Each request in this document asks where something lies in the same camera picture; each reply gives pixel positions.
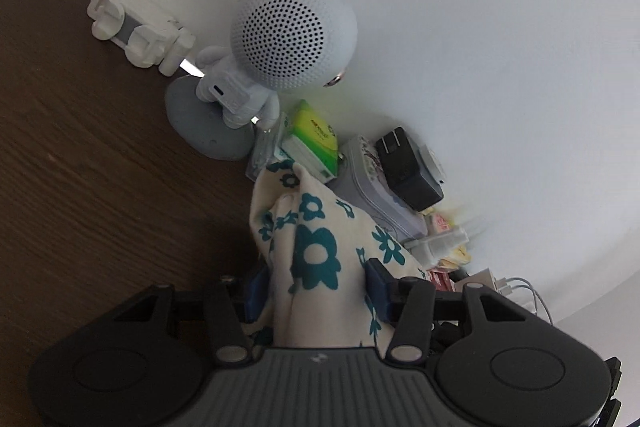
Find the green white small boxes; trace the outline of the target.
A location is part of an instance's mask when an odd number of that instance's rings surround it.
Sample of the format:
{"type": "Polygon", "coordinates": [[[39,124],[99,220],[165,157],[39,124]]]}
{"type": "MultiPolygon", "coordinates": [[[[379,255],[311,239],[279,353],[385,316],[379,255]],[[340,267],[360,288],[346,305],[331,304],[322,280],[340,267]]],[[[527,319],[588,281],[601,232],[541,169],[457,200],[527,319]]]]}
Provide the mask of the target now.
{"type": "Polygon", "coordinates": [[[269,130],[256,130],[256,141],[246,175],[255,181],[262,169],[274,162],[293,161],[322,183],[338,173],[338,142],[333,128],[305,100],[291,113],[282,112],[269,130]]]}

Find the grey decorated tin box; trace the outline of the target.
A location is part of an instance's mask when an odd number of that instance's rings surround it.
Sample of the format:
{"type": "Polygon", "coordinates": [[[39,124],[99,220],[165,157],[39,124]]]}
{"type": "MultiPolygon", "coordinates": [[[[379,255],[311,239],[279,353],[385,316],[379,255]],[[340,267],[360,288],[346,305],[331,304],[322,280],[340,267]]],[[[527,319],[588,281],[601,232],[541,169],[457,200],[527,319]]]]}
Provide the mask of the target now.
{"type": "Polygon", "coordinates": [[[427,236],[421,213],[410,209],[390,191],[371,141],[356,135],[341,146],[340,153],[338,175],[328,183],[336,196],[364,210],[401,244],[427,236]]]}

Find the small white spray bottle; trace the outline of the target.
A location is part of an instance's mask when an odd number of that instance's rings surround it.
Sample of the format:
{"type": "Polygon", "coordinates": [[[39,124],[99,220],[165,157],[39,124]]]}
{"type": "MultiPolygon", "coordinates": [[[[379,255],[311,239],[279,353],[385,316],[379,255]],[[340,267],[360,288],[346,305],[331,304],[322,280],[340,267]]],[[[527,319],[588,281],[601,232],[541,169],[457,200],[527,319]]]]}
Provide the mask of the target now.
{"type": "Polygon", "coordinates": [[[424,239],[413,239],[404,247],[424,267],[434,267],[446,258],[451,251],[469,242],[469,235],[461,227],[426,236],[424,239]]]}

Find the black labelled box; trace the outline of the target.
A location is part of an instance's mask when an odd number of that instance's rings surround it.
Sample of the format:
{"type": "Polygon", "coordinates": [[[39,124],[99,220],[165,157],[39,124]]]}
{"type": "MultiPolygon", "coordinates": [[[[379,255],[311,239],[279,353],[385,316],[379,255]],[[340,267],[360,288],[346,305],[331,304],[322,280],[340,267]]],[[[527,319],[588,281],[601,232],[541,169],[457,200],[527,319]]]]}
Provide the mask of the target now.
{"type": "Polygon", "coordinates": [[[437,268],[428,270],[426,274],[438,291],[456,291],[456,284],[470,276],[463,268],[452,271],[437,268]]]}

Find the white robot speaker figure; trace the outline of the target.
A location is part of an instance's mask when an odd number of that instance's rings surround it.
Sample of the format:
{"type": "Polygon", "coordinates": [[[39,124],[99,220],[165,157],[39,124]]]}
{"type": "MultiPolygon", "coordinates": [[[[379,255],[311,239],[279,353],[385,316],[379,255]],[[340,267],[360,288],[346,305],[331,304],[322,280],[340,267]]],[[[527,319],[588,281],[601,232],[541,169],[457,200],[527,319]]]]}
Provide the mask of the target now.
{"type": "Polygon", "coordinates": [[[240,0],[228,46],[202,49],[195,63],[203,75],[166,88],[168,122],[198,153],[241,160],[256,132],[278,123],[280,93],[341,80],[357,37],[347,0],[240,0]]]}

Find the cream teal flower garment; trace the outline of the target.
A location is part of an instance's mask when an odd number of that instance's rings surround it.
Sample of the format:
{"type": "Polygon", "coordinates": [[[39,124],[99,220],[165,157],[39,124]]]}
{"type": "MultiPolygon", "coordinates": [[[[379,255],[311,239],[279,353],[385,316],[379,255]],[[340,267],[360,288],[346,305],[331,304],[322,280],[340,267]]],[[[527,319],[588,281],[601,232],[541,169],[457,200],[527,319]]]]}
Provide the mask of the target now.
{"type": "Polygon", "coordinates": [[[396,277],[420,277],[421,265],[363,210],[337,197],[292,160],[258,176],[250,231],[269,270],[265,308],[248,335],[272,332],[285,348],[375,347],[394,329],[366,291],[364,265],[376,259],[396,277]]]}

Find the white phone clamp holder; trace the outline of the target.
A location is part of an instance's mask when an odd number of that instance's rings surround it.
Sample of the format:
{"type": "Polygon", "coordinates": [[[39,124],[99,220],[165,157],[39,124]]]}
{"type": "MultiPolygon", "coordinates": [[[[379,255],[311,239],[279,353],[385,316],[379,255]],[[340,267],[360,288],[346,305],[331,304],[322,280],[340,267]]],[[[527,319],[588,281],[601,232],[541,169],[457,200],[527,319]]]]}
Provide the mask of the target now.
{"type": "Polygon", "coordinates": [[[152,0],[91,0],[91,33],[121,48],[137,68],[156,66],[175,75],[193,50],[196,38],[167,10],[152,0]]]}

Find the black charger adapter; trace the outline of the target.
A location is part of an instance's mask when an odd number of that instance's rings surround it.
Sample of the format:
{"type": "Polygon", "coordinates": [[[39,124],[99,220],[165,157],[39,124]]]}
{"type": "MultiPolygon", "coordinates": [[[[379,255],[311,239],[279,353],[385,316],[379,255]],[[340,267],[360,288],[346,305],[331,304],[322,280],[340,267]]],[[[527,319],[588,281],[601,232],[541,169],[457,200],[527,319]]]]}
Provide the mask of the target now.
{"type": "Polygon", "coordinates": [[[409,208],[421,212],[444,199],[442,184],[403,127],[384,134],[375,148],[390,191],[409,208]]]}

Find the yellow pink packets stack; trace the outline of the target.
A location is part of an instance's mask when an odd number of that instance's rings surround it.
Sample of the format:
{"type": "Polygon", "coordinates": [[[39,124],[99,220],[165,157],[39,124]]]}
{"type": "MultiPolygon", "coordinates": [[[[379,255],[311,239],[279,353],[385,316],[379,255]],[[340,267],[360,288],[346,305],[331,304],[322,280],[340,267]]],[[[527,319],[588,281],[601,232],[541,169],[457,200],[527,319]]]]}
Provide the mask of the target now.
{"type": "MultiPolygon", "coordinates": [[[[456,225],[454,220],[447,217],[445,213],[441,213],[434,208],[425,211],[424,218],[427,231],[431,235],[448,232],[456,225]]],[[[444,259],[440,260],[438,266],[441,270],[451,272],[468,265],[471,260],[472,257],[469,254],[468,247],[461,245],[454,248],[444,259]]]]}

